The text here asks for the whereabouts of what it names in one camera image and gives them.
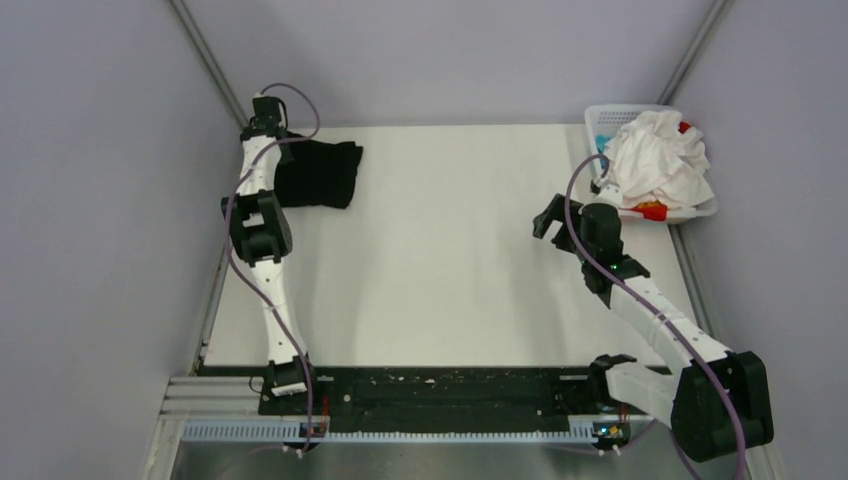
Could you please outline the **black t shirt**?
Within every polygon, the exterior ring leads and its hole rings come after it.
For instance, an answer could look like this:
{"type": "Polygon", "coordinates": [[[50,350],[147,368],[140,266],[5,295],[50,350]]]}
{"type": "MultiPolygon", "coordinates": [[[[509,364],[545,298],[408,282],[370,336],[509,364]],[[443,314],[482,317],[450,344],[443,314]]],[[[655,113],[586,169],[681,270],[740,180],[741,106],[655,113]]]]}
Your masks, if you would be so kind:
{"type": "Polygon", "coordinates": [[[347,209],[354,197],[364,148],[353,142],[316,140],[276,146],[282,154],[273,192],[282,208],[323,206],[347,209]]]}

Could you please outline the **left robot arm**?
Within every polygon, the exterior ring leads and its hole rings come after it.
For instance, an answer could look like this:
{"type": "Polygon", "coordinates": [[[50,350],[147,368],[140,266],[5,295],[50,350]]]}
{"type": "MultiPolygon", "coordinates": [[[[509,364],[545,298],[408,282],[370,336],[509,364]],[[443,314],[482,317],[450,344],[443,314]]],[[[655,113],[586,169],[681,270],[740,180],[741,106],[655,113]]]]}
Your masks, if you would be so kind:
{"type": "Polygon", "coordinates": [[[228,224],[228,256],[233,272],[259,298],[267,338],[264,394],[282,397],[303,414],[317,407],[321,388],[311,380],[307,349],[288,298],[285,266],[293,252],[293,237],[273,191],[277,166],[292,158],[286,107],[277,97],[257,94],[252,108],[240,133],[239,179],[233,193],[221,200],[228,224]]]}

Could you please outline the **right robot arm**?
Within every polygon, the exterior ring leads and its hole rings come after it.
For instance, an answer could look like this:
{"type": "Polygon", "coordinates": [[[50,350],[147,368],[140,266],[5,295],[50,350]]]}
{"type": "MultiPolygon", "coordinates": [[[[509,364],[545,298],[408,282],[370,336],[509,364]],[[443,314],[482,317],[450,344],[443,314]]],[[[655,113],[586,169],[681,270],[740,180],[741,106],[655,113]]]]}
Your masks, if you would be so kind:
{"type": "Polygon", "coordinates": [[[660,374],[635,358],[598,357],[586,385],[589,404],[612,412],[626,403],[669,428],[692,461],[705,462],[771,443],[774,422],[765,364],[751,351],[734,352],[677,308],[635,258],[626,254],[617,210],[604,203],[555,195],[533,220],[541,239],[574,254],[587,289],[624,320],[661,358],[660,374]]]}

